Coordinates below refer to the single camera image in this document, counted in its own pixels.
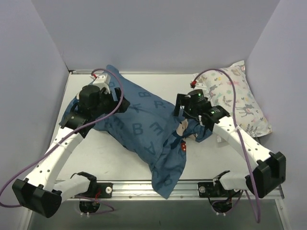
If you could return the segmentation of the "blue letter-print pillowcase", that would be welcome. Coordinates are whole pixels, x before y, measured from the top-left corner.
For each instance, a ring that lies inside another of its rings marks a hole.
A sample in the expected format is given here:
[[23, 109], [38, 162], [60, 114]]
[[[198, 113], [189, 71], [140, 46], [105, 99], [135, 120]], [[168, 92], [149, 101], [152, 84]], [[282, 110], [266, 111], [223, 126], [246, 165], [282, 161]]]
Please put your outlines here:
[[93, 129], [107, 132], [138, 154], [150, 168], [154, 191], [167, 199], [186, 165], [186, 138], [202, 142], [212, 132], [193, 119], [174, 117], [172, 103], [124, 78], [114, 66], [107, 65], [106, 70], [112, 73], [109, 87], [122, 86], [130, 106], [97, 122]]

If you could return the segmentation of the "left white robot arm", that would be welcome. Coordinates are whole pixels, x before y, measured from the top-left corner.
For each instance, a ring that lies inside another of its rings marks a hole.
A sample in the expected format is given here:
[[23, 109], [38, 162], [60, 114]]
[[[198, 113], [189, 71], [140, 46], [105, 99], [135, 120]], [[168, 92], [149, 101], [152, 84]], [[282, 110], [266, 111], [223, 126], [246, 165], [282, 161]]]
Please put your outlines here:
[[52, 217], [60, 205], [76, 195], [92, 198], [97, 193], [97, 178], [86, 172], [74, 173], [70, 179], [57, 183], [56, 179], [74, 149], [86, 138], [99, 121], [112, 114], [123, 113], [130, 103], [122, 88], [115, 94], [106, 86], [86, 85], [79, 92], [77, 102], [60, 123], [57, 135], [43, 159], [23, 179], [17, 179], [12, 189], [19, 204], [46, 218]]

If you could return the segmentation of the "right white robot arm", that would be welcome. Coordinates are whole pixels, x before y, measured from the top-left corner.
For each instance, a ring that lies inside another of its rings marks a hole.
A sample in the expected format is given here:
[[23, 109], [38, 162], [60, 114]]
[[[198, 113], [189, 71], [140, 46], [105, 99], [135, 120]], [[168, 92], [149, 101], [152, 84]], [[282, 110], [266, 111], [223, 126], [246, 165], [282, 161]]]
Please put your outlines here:
[[197, 121], [224, 139], [247, 163], [248, 172], [224, 171], [214, 178], [213, 191], [224, 196], [229, 190], [249, 190], [264, 198], [286, 179], [286, 157], [258, 143], [220, 105], [213, 106], [201, 89], [177, 94], [174, 116]]

